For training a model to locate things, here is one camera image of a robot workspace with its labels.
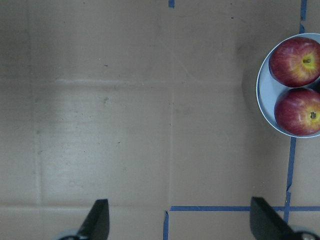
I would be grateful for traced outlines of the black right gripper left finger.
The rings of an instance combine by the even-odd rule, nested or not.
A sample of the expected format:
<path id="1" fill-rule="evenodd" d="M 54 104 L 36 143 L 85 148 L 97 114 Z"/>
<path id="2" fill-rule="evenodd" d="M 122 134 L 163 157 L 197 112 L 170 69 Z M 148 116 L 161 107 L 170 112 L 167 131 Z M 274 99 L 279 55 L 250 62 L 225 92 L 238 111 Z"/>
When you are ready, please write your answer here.
<path id="1" fill-rule="evenodd" d="M 109 232 L 109 202 L 107 199 L 97 199 L 80 226 L 77 237 L 79 240 L 107 240 Z"/>

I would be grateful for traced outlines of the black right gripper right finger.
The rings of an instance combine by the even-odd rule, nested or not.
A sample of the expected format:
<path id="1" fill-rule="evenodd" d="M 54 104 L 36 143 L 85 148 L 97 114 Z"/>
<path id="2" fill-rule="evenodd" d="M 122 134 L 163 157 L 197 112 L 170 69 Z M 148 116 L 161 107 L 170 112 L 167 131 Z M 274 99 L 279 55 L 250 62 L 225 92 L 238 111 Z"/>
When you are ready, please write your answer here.
<path id="1" fill-rule="evenodd" d="M 302 240 L 262 197 L 250 201 L 250 230 L 256 240 Z"/>

